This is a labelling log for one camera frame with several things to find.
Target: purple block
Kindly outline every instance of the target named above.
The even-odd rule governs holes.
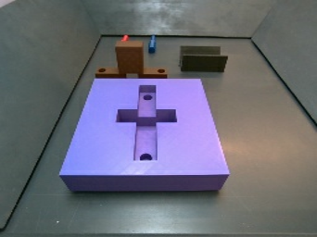
[[[95,79],[59,176],[72,191],[220,190],[229,169],[201,80]]]

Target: wooden block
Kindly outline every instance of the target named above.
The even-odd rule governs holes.
[[[126,74],[119,73],[118,68],[101,68],[95,72],[95,78],[126,78]]]
[[[139,78],[167,78],[167,70],[163,68],[145,68]]]
[[[143,42],[118,41],[115,44],[117,62],[121,74],[143,73]]]

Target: cross-shaped slot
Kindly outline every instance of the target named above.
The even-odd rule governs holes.
[[[158,122],[177,122],[175,109],[157,109],[157,86],[141,85],[138,109],[118,109],[117,122],[135,122],[134,160],[158,160]]]

